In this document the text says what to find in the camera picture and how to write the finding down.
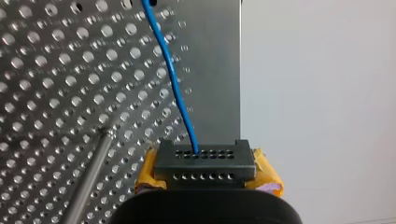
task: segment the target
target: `cable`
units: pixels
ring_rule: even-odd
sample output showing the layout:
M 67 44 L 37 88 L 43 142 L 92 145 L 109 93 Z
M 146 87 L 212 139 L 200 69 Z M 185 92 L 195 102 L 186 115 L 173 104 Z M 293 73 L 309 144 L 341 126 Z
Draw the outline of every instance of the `cable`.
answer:
M 148 18 L 148 23 L 151 26 L 151 29 L 152 29 L 155 37 L 157 38 L 157 41 L 158 41 L 158 44 L 160 45 L 161 50 L 163 51 L 163 57 L 166 62 L 166 67 L 168 68 L 169 77 L 170 77 L 171 83 L 172 83 L 172 90 L 173 90 L 173 93 L 174 93 L 175 99 L 176 99 L 176 104 L 180 111 L 181 117 L 183 118 L 184 124 L 186 125 L 187 132 L 189 133 L 193 152 L 195 154 L 198 154 L 199 153 L 198 141 L 196 139 L 194 128 L 192 127 L 191 120 L 189 118 L 189 113 L 187 112 L 186 106 L 184 105 L 183 99 L 181 98 L 180 89 L 179 89 L 178 83 L 177 83 L 177 72 L 176 72 L 176 69 L 175 69 L 173 61 L 172 61 L 172 55 L 169 51 L 169 48 L 166 45 L 165 38 L 163 37 L 163 34 L 161 33 L 160 29 L 158 28 L 157 20 L 155 19 L 154 12 L 152 11 L 150 1 L 142 0 L 142 5 L 143 5 L 143 9 L 146 12 L 146 16 Z

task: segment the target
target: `white wall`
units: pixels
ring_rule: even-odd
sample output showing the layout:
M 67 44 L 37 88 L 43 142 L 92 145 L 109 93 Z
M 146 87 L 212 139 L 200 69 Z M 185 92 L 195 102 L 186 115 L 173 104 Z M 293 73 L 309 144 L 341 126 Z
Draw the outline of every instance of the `white wall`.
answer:
M 246 0 L 241 76 L 242 136 L 304 223 L 396 223 L 395 0 Z

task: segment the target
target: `perforated metal sheet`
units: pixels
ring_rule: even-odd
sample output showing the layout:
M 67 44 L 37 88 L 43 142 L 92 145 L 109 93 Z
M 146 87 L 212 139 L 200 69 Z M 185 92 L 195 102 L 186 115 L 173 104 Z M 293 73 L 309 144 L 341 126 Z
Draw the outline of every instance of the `perforated metal sheet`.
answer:
M 85 223 L 133 195 L 149 143 L 186 141 L 161 51 L 140 1 L 129 4 L 0 0 L 0 223 L 59 222 L 100 127 L 118 139 Z M 154 8 L 201 143 L 239 137 L 239 4 Z

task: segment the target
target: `black connector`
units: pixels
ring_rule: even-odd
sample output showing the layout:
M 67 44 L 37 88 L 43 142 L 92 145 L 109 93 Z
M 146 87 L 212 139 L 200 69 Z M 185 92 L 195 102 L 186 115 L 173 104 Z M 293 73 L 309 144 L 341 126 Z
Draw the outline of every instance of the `black connector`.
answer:
M 191 146 L 163 141 L 154 163 L 154 177 L 166 182 L 168 189 L 242 189 L 253 180 L 256 166 L 248 140 L 235 145 Z

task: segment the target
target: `black plastic housing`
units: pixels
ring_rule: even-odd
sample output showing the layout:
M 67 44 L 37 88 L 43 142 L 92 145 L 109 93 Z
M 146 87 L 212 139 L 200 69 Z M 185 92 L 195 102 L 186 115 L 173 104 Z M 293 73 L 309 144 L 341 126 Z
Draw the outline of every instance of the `black plastic housing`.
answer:
M 252 189 L 156 190 L 134 196 L 110 224 L 302 224 L 282 199 Z
M 248 140 L 234 145 L 191 146 L 163 141 L 154 162 L 154 177 L 166 182 L 168 189 L 242 189 L 253 180 L 256 166 Z

